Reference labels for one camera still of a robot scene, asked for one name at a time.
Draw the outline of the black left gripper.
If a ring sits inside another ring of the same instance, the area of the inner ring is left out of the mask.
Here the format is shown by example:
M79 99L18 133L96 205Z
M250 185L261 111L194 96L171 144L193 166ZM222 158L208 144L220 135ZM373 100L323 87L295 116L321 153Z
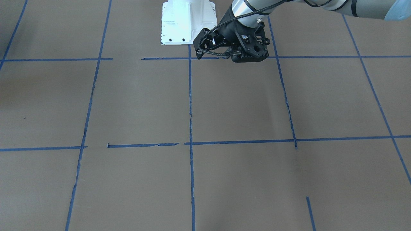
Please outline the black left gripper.
M206 57L219 57L214 55L214 53L218 53L218 51L216 50L220 48L220 46L215 45L214 40L217 36L219 38L225 39L232 46L238 42L235 35L236 31L249 30L251 28L258 28L260 26L265 27L262 15L256 14L249 17L235 19L234 13L225 13L221 21L219 22L219 27L216 29L217 32L213 32L208 28L203 28L194 38L193 45L196 45L197 59Z

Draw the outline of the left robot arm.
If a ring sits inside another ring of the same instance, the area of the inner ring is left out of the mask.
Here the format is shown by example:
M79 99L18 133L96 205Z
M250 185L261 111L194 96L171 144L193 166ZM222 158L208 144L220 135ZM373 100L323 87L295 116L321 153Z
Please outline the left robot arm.
M294 5L385 21L408 19L411 8L409 0L234 0L217 25L203 28L194 39L196 58L207 54L235 63L265 60L271 40L264 21L284 6Z

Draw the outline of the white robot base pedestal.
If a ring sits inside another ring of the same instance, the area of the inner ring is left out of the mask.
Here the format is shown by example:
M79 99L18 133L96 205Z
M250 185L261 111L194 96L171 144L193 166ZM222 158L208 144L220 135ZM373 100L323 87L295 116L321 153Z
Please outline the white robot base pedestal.
M168 0L162 4L161 44L193 44L203 28L217 25L215 4L208 0Z

